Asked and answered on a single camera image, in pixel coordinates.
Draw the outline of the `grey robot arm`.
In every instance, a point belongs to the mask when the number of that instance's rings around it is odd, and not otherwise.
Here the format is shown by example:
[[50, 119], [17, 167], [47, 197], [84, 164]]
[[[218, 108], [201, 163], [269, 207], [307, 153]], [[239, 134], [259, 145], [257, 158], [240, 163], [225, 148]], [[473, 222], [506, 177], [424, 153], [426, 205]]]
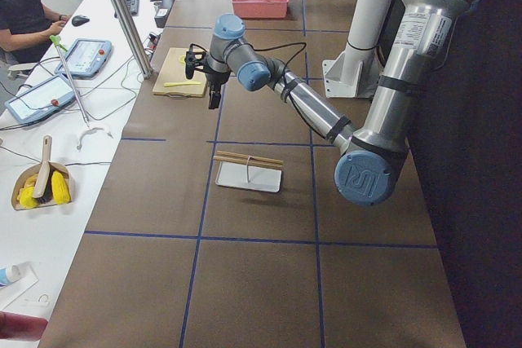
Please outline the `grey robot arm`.
[[209, 105], [219, 106], [231, 75], [249, 91], [271, 88], [340, 150], [339, 193], [358, 205], [379, 204], [392, 194], [408, 155], [406, 135], [426, 75], [475, 1], [357, 0], [344, 51], [324, 64], [324, 95], [254, 49], [239, 16], [221, 15], [200, 61]]

